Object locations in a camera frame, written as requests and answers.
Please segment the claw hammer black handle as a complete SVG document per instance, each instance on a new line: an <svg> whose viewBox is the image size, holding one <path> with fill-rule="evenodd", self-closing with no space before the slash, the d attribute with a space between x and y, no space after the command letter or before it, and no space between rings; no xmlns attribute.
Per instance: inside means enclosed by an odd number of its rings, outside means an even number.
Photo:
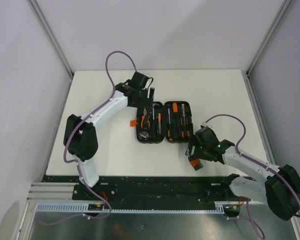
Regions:
<svg viewBox="0 0 300 240"><path fill-rule="evenodd" d="M156 110L158 110L160 107L159 104L154 103L152 105L152 136L154 138L158 138L159 137L159 127L157 126L159 119L156 117Z"/></svg>

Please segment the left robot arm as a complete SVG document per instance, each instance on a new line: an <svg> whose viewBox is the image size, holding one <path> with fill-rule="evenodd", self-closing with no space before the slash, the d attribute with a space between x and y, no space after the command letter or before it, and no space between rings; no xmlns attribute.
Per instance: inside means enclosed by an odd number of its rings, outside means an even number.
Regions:
<svg viewBox="0 0 300 240"><path fill-rule="evenodd" d="M146 118L149 118L155 93L151 87L153 80L153 77L136 71L131 79L115 85L109 97L100 105L82 115L72 114L67 118L63 160L76 163L79 179L85 185L83 194L88 199L95 200L101 193L97 185L100 176L94 160L99 148L98 131L126 107L146 109Z"/></svg>

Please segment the orange handled pliers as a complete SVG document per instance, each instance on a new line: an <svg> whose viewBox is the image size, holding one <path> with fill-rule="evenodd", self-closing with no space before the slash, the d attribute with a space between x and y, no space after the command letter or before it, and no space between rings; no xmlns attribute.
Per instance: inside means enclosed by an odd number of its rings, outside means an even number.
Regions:
<svg viewBox="0 0 300 240"><path fill-rule="evenodd" d="M150 117L151 115L147 112L147 109L143 109L143 115L141 117L141 129L142 130L148 130L150 128Z"/></svg>

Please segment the small precision screwdriver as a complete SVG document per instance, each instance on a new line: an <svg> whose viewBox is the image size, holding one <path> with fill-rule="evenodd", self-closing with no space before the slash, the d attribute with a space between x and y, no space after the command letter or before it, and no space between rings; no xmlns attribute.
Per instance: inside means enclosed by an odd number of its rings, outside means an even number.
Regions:
<svg viewBox="0 0 300 240"><path fill-rule="evenodd" d="M190 137L191 136L190 124L189 124L189 120L187 117L185 118L185 128L186 128L187 137Z"/></svg>

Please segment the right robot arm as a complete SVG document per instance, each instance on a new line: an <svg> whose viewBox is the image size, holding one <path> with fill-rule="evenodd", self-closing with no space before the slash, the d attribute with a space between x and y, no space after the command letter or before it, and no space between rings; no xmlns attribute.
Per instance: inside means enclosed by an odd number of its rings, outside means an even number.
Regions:
<svg viewBox="0 0 300 240"><path fill-rule="evenodd" d="M188 141L186 155L194 168L202 168L201 160L219 162L245 173L244 178L231 174L223 181L221 196L232 201L241 196L268 205L282 220L290 220L300 212L300 176L290 165L283 167L253 158L229 140L219 141L214 131L203 126Z"/></svg>

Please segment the black plastic tool case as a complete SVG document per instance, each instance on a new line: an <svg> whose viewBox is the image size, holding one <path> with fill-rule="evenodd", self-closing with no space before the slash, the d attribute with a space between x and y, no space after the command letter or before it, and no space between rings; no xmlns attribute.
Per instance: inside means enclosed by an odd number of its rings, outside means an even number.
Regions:
<svg viewBox="0 0 300 240"><path fill-rule="evenodd" d="M173 113L173 103L177 103L178 106L178 119L174 118ZM143 116L143 108L138 108L136 111L136 118L130 121L130 126L135 128L136 139L142 144L159 144L163 140L167 140L169 143L187 143L192 135L194 134L194 126L192 121L192 110L191 106L187 101L176 100L176 101L167 101L161 103L160 101L155 101L153 104L159 104L158 110L155 111L156 117L158 118L158 113L161 113L161 134L159 137L153 137L152 134L152 107L150 109L150 127L148 130L141 129L141 119ZM188 118L190 125L190 137L187 137L186 126L183 123L182 115L182 104L185 105L185 118ZM170 108L170 121L168 121L168 108ZM168 140L168 130L171 130L173 134L173 141ZM139 132L148 132L149 138L147 140L140 140L138 138Z"/></svg>

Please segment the orange handled screwdriver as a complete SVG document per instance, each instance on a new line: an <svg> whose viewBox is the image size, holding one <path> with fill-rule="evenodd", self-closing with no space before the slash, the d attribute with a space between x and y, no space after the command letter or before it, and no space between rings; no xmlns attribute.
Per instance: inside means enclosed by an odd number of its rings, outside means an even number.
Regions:
<svg viewBox="0 0 300 240"><path fill-rule="evenodd" d="M173 116L177 120L179 117L179 113L178 113L178 104L176 102L172 103L172 110L173 110Z"/></svg>

